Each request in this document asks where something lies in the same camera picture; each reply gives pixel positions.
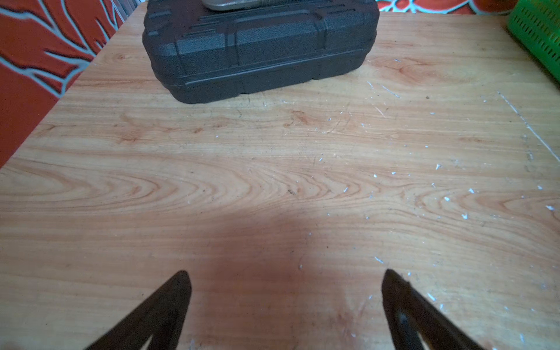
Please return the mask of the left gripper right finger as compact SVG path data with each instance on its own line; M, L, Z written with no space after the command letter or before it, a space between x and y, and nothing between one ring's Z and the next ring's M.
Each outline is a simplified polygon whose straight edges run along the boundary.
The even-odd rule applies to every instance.
M396 271L382 281L384 313L396 349L480 349Z

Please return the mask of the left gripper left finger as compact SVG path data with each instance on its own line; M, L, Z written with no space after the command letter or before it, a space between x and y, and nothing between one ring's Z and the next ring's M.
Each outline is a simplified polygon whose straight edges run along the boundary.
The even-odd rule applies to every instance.
M89 349L175 349L188 312L192 285L178 271Z

